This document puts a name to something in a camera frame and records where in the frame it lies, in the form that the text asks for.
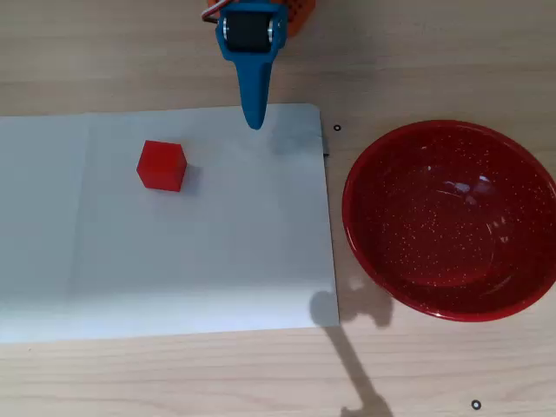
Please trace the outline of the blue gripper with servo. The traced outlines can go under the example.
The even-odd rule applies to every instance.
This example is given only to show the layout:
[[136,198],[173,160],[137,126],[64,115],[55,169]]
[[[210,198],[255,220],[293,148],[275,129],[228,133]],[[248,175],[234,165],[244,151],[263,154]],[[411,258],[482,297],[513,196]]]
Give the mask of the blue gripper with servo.
[[288,37],[283,1],[236,1],[220,12],[217,40],[225,60],[235,66],[247,125],[264,123],[272,66]]

